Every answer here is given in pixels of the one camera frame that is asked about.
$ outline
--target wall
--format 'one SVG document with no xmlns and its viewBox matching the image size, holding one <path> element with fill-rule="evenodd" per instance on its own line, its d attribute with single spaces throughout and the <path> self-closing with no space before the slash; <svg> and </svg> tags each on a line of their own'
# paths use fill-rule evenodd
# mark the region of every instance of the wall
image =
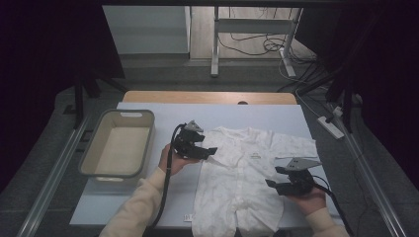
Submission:
<svg viewBox="0 0 419 237">
<path fill-rule="evenodd" d="M 189 53 L 189 7 L 104 6 L 118 54 Z"/>
</svg>

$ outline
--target clothing label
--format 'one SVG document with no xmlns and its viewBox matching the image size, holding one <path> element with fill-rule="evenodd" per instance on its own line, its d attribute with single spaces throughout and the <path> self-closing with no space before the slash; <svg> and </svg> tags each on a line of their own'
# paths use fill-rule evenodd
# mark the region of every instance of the clothing label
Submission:
<svg viewBox="0 0 419 237">
<path fill-rule="evenodd" d="M 192 222 L 194 219 L 194 216 L 192 214 L 185 214 L 184 216 L 184 222 Z"/>
<path fill-rule="evenodd" d="M 250 158 L 252 158 L 252 159 L 260 159 L 260 158 L 261 158 L 261 156 L 259 155 L 259 153 L 257 153 L 257 152 L 253 152 L 253 153 L 250 155 Z"/>
</svg>

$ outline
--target aluminum rail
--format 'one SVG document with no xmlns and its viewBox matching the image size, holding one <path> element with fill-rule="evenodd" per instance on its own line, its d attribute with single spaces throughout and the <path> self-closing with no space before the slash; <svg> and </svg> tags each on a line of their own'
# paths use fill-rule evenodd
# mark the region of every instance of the aluminum rail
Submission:
<svg viewBox="0 0 419 237">
<path fill-rule="evenodd" d="M 43 215 L 45 214 L 50 201 L 62 179 L 62 176 L 67 169 L 68 163 L 74 154 L 75 148 L 83 135 L 83 131 L 90 120 L 91 110 L 86 110 L 88 113 L 86 117 L 81 121 L 77 129 L 73 129 L 62 149 L 58 159 L 56 160 L 48 178 L 46 179 L 43 187 L 38 194 L 30 212 L 27 215 L 21 229 L 18 232 L 18 237 L 31 237 L 34 236 L 40 226 Z"/>
<path fill-rule="evenodd" d="M 348 145 L 349 150 L 351 151 L 352 156 L 356 161 L 361 169 L 361 175 L 364 178 L 364 181 L 378 206 L 381 216 L 384 219 L 385 224 L 388 227 L 391 235 L 394 237 L 402 237 L 406 236 L 406 233 L 400 223 L 400 220 L 394 211 L 390 201 L 388 200 L 387 196 L 385 195 L 384 191 L 381 189 L 376 176 L 374 175 L 373 170 L 371 169 L 369 163 L 365 159 L 365 155 L 363 154 L 359 144 L 355 140 L 355 137 L 352 133 L 348 132 L 345 125 L 341 122 L 340 119 L 335 119 L 339 128 L 343 130 L 343 133 L 346 136 L 346 144 Z"/>
</svg>

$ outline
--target gray floor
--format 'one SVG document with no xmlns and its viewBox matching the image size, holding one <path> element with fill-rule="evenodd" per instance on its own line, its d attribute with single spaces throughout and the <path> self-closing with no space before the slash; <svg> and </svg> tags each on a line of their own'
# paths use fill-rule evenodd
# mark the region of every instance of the gray floor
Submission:
<svg viewBox="0 0 419 237">
<path fill-rule="evenodd" d="M 222 60 L 219 77 L 210 77 L 210 62 L 188 60 L 178 56 L 123 56 L 126 79 L 117 79 L 131 90 L 174 91 L 243 91 L 276 92 L 290 80 L 279 73 L 278 61 Z M 301 75 L 307 64 L 296 64 Z M 102 94 L 98 99 L 85 98 L 92 113 L 86 129 L 93 129 L 102 111 L 115 108 L 123 94 L 113 87 L 98 81 Z M 324 105 L 325 90 L 316 89 L 310 97 L 302 97 L 318 114 L 327 116 Z M 30 211 L 54 162 L 70 134 L 74 115 L 66 115 L 68 106 L 73 106 L 72 88 L 59 93 L 50 121 L 27 161 L 13 181 L 0 196 L 0 236 L 16 236 Z M 366 188 L 354 158 L 345 141 L 335 140 L 317 122 L 317 116 L 301 104 L 310 132 L 317 141 L 318 153 L 332 190 L 344 209 L 349 223 L 357 236 L 391 236 L 380 211 Z M 416 217 L 419 215 L 419 193 L 411 185 L 393 158 L 364 126 L 360 107 L 353 112 L 354 134 L 379 183 L 405 228 L 407 236 L 419 236 Z M 86 178 L 78 173 L 77 165 L 86 142 L 78 143 L 68 168 L 60 182 L 35 236 L 95 236 L 102 227 L 69 226 L 72 211 L 77 205 Z M 190 236 L 189 231 L 160 231 L 161 236 Z M 311 236 L 310 230 L 294 230 L 293 236 Z"/>
</svg>

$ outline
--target metal frame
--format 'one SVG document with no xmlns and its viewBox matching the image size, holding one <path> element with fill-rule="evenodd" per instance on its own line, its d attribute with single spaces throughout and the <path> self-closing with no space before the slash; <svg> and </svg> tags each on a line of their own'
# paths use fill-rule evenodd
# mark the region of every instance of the metal frame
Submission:
<svg viewBox="0 0 419 237">
<path fill-rule="evenodd" d="M 403 226 L 400 223 L 400 220 L 392 207 L 390 201 L 388 200 L 387 196 L 385 195 L 384 191 L 379 185 L 379 182 L 371 169 L 367 157 L 363 154 L 360 146 L 358 145 L 355 137 L 352 133 L 348 132 L 344 123 L 340 119 L 336 119 L 337 124 L 340 129 L 343 130 L 346 139 L 345 143 L 348 145 L 348 148 L 352 154 L 352 157 L 358 162 L 358 165 L 361 170 L 361 175 L 366 182 L 366 185 L 371 193 L 373 200 L 375 201 L 376 205 L 378 206 L 381 216 L 387 225 L 388 230 L 390 231 L 392 236 L 406 236 L 406 233 L 403 229 Z"/>
<path fill-rule="evenodd" d="M 218 76 L 218 34 L 219 33 L 247 33 L 247 34 L 278 34 L 287 35 L 284 48 L 281 48 L 281 58 L 289 77 L 295 77 L 290 63 L 290 47 L 298 26 L 301 8 L 298 8 L 292 20 L 267 19 L 225 19 L 218 16 L 218 7 L 214 7 L 213 45 L 210 65 L 210 76 Z"/>
<path fill-rule="evenodd" d="M 27 218 L 21 226 L 21 229 L 18 232 L 18 237 L 23 236 L 34 236 L 40 226 L 43 215 L 45 214 L 50 201 L 52 200 L 55 191 L 61 182 L 62 176 L 67 169 L 68 163 L 71 160 L 71 157 L 74 154 L 74 151 L 77 147 L 78 141 L 83 135 L 83 131 L 86 128 L 88 121 L 90 120 L 91 110 L 87 110 L 86 117 L 81 121 L 78 128 L 74 128 L 68 137 L 67 142 L 65 143 L 64 148 L 59 154 L 58 159 L 56 160 L 51 172 L 49 173 L 48 178 L 46 179 L 43 187 L 38 194 L 37 199 L 35 200 Z"/>
</svg>

